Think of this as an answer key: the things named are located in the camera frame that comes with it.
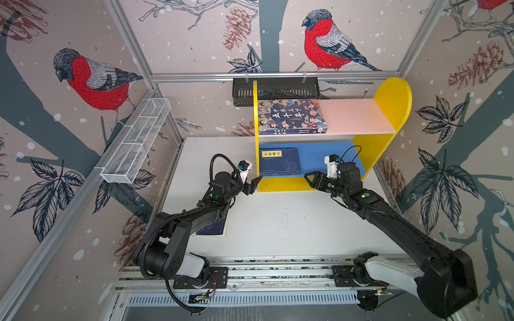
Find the blue book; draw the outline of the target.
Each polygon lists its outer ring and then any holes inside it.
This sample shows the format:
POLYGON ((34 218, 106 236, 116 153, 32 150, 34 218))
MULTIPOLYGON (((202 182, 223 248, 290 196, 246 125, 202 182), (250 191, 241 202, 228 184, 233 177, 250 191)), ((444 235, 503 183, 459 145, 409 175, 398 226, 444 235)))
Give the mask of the blue book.
POLYGON ((213 223, 197 231, 196 235, 223 238, 226 234, 226 222, 227 217, 224 217, 216 223, 213 223))
POLYGON ((302 173, 297 148, 261 148, 260 174, 264 177, 297 176, 302 173))

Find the large illustrated box book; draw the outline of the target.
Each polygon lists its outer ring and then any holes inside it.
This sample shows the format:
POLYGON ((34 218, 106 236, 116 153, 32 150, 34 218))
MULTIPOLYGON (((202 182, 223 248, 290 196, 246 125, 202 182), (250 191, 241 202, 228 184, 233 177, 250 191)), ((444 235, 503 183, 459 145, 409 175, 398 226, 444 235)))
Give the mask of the large illustrated box book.
POLYGON ((260 100, 259 135, 325 134, 328 125, 318 100, 260 100))

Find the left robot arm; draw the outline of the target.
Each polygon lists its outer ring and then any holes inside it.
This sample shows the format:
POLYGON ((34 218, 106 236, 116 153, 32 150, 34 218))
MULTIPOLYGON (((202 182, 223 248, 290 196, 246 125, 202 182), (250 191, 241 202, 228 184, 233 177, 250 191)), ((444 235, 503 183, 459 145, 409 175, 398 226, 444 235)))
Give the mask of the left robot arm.
POLYGON ((241 182, 241 178, 240 173, 219 172, 195 208, 157 214, 133 256, 143 278, 182 278, 188 286, 199 288, 209 284, 210 263, 203 256, 187 253, 187 245, 191 235, 225 218, 238 194, 253 194, 262 180, 259 176, 241 182))

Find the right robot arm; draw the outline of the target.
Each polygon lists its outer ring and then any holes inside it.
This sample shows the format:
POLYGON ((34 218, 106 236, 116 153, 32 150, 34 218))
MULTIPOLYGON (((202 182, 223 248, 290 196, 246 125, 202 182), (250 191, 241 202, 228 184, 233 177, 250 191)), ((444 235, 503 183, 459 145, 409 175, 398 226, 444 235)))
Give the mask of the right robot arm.
POLYGON ((439 318, 448 318, 477 299, 473 262, 468 254, 429 238, 376 192, 364 188, 355 163, 331 161, 327 170, 308 173, 304 178, 311 188, 328 193, 336 203, 384 232, 417 265, 410 268, 368 251, 353 261, 355 283, 396 286, 418 298, 439 318))

